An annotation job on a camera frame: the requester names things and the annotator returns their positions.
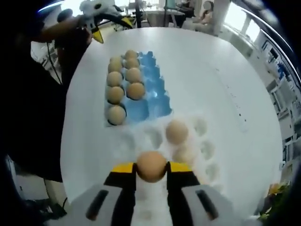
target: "blue egg carton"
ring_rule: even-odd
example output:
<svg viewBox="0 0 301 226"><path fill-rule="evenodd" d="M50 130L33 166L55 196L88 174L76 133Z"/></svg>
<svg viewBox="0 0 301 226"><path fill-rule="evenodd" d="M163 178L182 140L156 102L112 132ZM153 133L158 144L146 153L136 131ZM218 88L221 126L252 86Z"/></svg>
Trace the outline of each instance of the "blue egg carton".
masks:
<svg viewBox="0 0 301 226"><path fill-rule="evenodd" d="M149 51L147 54L138 53L138 61L140 63L139 69L142 75L141 83L145 87L145 94L140 100L132 100L127 97L127 86L130 84L125 80L127 69L123 67L120 73L123 76L121 84L124 90L125 96L120 102L120 106L123 107L127 113L127 117L123 125L129 125L139 123L145 120L153 120L162 116L167 116L172 112L170 108L170 98L168 92L165 90L165 82L160 75L160 68L156 65L156 59L153 56L153 52ZM125 65L126 60L122 56L122 64ZM110 87L106 86L105 96L107 97L107 91ZM107 112L110 107L114 106L105 101L105 115L107 118ZM113 126L106 121L106 126Z"/></svg>

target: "white egg tray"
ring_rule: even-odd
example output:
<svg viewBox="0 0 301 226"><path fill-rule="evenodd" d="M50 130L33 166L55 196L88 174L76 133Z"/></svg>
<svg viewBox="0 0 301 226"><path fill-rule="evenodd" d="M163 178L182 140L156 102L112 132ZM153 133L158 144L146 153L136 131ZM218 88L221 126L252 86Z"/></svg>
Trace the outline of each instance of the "white egg tray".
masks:
<svg viewBox="0 0 301 226"><path fill-rule="evenodd" d="M173 145L166 138L166 127L171 120L185 123L189 133L186 141L180 145ZM206 119L202 113L177 115L143 121L132 126L122 126L114 129L111 137L111 147L116 163L136 162L141 152L157 150L168 161L174 161L173 155L179 147L188 147L186 162L194 171L201 184L214 187L222 194L226 193L225 175L222 171L222 150L217 150L215 131L216 125Z"/></svg>
<svg viewBox="0 0 301 226"><path fill-rule="evenodd" d="M167 176L147 183L136 176L135 207L131 226L172 226L167 202Z"/></svg>

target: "brown egg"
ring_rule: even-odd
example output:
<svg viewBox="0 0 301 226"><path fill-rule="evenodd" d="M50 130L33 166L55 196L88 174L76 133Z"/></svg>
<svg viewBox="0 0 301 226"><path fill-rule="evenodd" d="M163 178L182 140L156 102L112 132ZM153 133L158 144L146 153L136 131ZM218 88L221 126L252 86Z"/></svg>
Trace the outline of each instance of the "brown egg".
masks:
<svg viewBox="0 0 301 226"><path fill-rule="evenodd" d="M195 154L192 151L192 149L188 146L181 146L179 147L173 155L173 160L175 162L180 162L180 163L186 163L189 166L193 165L195 159Z"/></svg>
<svg viewBox="0 0 301 226"><path fill-rule="evenodd" d="M128 69L126 72L126 80L130 83L140 82L142 80L140 70L135 67Z"/></svg>
<svg viewBox="0 0 301 226"><path fill-rule="evenodd" d="M113 125L121 125L126 116L125 109L119 105L115 105L108 110L108 121Z"/></svg>
<svg viewBox="0 0 301 226"><path fill-rule="evenodd" d="M112 62L112 61L122 61L122 58L121 58L121 56L114 56L114 57L111 57L111 59L110 59L110 62Z"/></svg>
<svg viewBox="0 0 301 226"><path fill-rule="evenodd" d="M124 96L124 91L121 87L115 86L109 88L107 92L107 99L111 104L119 104Z"/></svg>
<svg viewBox="0 0 301 226"><path fill-rule="evenodd" d="M114 60L109 63L108 72L109 73L110 72L120 72L121 68L122 68L121 61Z"/></svg>
<svg viewBox="0 0 301 226"><path fill-rule="evenodd" d="M131 69L133 67L139 68L139 61L137 59L131 58L126 61L126 68Z"/></svg>
<svg viewBox="0 0 301 226"><path fill-rule="evenodd" d="M188 137L188 128L185 123L172 120L166 127L166 138L173 145L183 143Z"/></svg>
<svg viewBox="0 0 301 226"><path fill-rule="evenodd" d="M127 86L127 97L133 100L140 100L145 94L145 88L141 83L133 83Z"/></svg>
<svg viewBox="0 0 301 226"><path fill-rule="evenodd" d="M126 59L130 59L130 58L137 58L138 57L138 54L137 52L133 51L133 50L128 50L126 52L126 55L125 55L125 58Z"/></svg>
<svg viewBox="0 0 301 226"><path fill-rule="evenodd" d="M107 77L107 84L108 86L120 86L122 83L122 75L119 72L111 72L108 74Z"/></svg>
<svg viewBox="0 0 301 226"><path fill-rule="evenodd" d="M149 183L155 183L165 175L166 159L157 151L143 152L137 159L138 175Z"/></svg>

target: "egg carton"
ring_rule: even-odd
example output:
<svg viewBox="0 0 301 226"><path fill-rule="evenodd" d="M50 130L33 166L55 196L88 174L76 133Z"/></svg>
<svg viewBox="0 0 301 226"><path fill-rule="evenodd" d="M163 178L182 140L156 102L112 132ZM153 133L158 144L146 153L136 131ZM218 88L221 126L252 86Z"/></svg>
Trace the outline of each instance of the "egg carton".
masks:
<svg viewBox="0 0 301 226"><path fill-rule="evenodd" d="M183 122L188 128L187 139L179 145L171 144L166 137L166 127L171 120ZM222 168L221 152L217 152L218 145L214 142L215 131L212 120L207 120L203 113L176 115L144 121L132 126L124 126L115 130L110 142L113 156L118 163L135 162L138 156L149 150L157 150L168 161L177 161L174 155L179 148L186 148L183 155L184 162L194 171L201 184L214 187L222 194L226 193L226 179Z"/></svg>
<svg viewBox="0 0 301 226"><path fill-rule="evenodd" d="M122 65L126 64L124 56L122 57ZM142 122L145 120L152 120L158 117L169 115L172 112L170 108L170 98L168 92L165 90L165 82L160 75L160 68L156 65L156 59L153 56L153 52L147 54L138 53L138 61L140 63L139 69L141 71L142 81L141 83L145 87L145 94L140 100L132 100L127 97L127 86L130 84L125 79L127 69L123 67L120 71L123 77L121 88L124 90L124 97L122 98L119 106L125 109L126 119L123 125L129 125L133 123ZM105 88L105 97L109 86ZM114 106L105 101L105 116L110 107ZM114 126L108 121L105 122L105 126Z"/></svg>

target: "table surface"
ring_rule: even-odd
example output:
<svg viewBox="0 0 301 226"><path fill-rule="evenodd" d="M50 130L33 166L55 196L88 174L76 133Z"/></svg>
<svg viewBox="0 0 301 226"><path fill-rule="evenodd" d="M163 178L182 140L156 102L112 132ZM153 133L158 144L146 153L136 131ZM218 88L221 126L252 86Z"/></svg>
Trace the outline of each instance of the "table surface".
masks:
<svg viewBox="0 0 301 226"><path fill-rule="evenodd" d="M118 150L108 144L113 131L104 126L104 88L110 57L128 49L153 51L175 113L202 110L218 125L214 142L222 147L225 195L240 214L253 214L280 179L282 139L268 92L230 43L177 28L116 32L86 50L66 100L61 169L68 201L103 183L116 163Z"/></svg>

